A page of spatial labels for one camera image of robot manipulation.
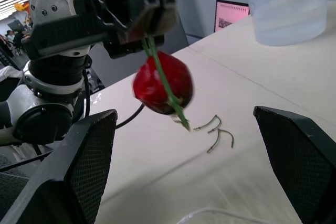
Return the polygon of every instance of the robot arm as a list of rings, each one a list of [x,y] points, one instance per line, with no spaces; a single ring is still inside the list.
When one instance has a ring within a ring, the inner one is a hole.
[[[23,83],[0,104],[0,146],[61,140],[91,66],[92,45],[111,58],[142,50],[148,33],[163,43],[177,23],[176,0],[30,0],[34,21],[23,45],[30,58]]]

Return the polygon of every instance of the clear plastic container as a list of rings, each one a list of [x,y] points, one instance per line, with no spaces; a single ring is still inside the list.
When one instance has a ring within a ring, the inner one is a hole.
[[[177,224],[270,224],[263,220],[243,217],[224,209],[205,208],[185,216]]]
[[[285,46],[324,32],[328,0],[249,0],[257,40]]]

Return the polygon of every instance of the mesh gripper pad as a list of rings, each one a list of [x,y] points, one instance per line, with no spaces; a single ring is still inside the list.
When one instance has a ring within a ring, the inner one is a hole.
[[[254,115],[273,171],[302,223],[320,223],[335,206],[336,143],[304,116],[266,107],[256,107]]]
[[[110,170],[114,129],[115,125],[111,125],[109,118],[95,125],[82,146],[81,155],[70,169],[70,187],[87,223],[95,222],[104,193]]]

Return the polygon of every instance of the plastic cup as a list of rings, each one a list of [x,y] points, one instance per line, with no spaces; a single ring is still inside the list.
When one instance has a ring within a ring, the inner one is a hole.
[[[324,32],[328,0],[249,0],[258,42],[285,46]]]

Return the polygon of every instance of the red strawberry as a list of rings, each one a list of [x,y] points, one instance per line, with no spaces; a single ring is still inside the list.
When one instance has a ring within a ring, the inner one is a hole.
[[[164,52],[159,51],[157,54],[173,94],[177,97],[179,105],[185,108],[190,103],[194,91],[188,67]],[[169,105],[153,57],[149,57],[146,64],[140,68],[133,82],[133,91],[135,97],[151,110],[164,115],[175,113],[173,107]]]

